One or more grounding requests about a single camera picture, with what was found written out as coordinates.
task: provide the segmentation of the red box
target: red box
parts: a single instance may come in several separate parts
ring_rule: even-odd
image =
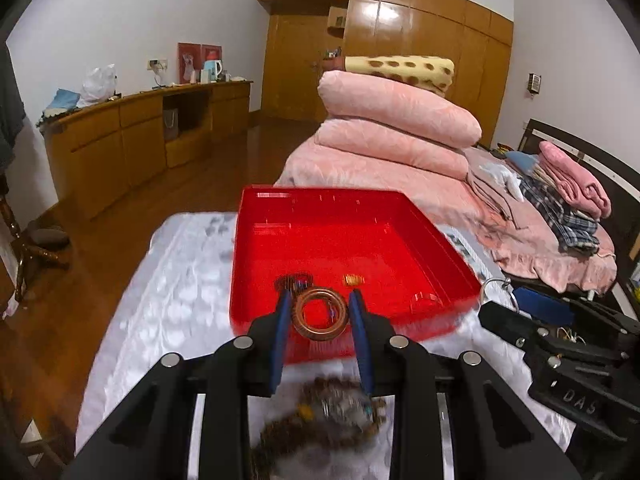
[[[246,187],[242,192],[229,316],[236,335],[275,310],[274,281],[309,272],[348,297],[345,274],[364,277],[367,309],[416,341],[455,330],[480,283],[446,237],[402,193]],[[350,327],[312,342],[291,328],[286,362],[354,355]]]

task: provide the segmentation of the plaid shirt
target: plaid shirt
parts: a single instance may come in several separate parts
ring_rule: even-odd
[[[589,256],[598,252],[600,241],[593,236],[598,224],[572,211],[554,188],[530,176],[523,176],[520,190],[558,238],[561,251],[575,250]]]

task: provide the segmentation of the rolled pink blanket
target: rolled pink blanket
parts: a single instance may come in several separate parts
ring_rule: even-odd
[[[321,146],[400,162],[457,180],[465,180],[469,171],[465,155],[458,150],[366,119],[327,119],[315,140]]]
[[[609,200],[600,181],[591,174],[591,171],[583,168],[548,140],[540,142],[540,153],[544,156],[547,165],[556,171],[556,174],[562,176],[562,179],[569,182],[571,186],[575,184],[580,189],[581,195],[587,201],[595,204],[599,211],[597,216],[593,216],[596,220],[600,217],[606,218],[611,214],[611,200]]]
[[[322,76],[318,93],[331,115],[370,119],[453,148],[473,146],[482,136],[468,110],[390,79],[333,70]]]

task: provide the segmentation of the hanging dark clothing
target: hanging dark clothing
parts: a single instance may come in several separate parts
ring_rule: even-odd
[[[14,160],[15,137],[22,130],[24,104],[6,43],[0,46],[0,173]]]

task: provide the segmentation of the wooden sideboard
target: wooden sideboard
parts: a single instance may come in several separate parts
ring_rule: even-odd
[[[345,56],[441,56],[456,66],[447,99],[475,115],[481,144],[491,144],[509,71],[510,20],[469,0],[260,1],[270,9],[263,114],[323,120],[318,58],[338,46]],[[327,31],[330,6],[348,8],[342,36]]]
[[[250,83],[181,85],[84,108],[41,127],[58,199],[91,219],[166,168],[248,127]],[[177,108],[177,139],[164,140]]]

